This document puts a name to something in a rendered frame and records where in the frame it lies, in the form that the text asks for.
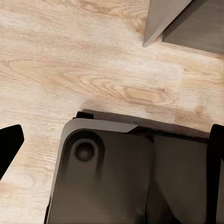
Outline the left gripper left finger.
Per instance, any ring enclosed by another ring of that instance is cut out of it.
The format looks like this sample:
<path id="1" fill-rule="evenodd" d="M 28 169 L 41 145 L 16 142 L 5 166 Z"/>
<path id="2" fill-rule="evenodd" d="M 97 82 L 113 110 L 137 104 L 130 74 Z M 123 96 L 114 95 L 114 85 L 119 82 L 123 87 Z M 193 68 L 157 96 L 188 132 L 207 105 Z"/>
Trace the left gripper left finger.
<path id="1" fill-rule="evenodd" d="M 24 142 L 20 124 L 0 129 L 0 180 Z"/>

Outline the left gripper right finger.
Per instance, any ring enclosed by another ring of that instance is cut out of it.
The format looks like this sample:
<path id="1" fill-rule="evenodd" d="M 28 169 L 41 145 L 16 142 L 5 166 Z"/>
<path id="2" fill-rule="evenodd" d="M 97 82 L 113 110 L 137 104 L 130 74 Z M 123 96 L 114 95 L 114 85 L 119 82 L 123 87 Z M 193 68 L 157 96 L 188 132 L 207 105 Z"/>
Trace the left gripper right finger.
<path id="1" fill-rule="evenodd" d="M 224 126 L 214 124 L 210 132 L 209 141 L 224 162 Z"/>

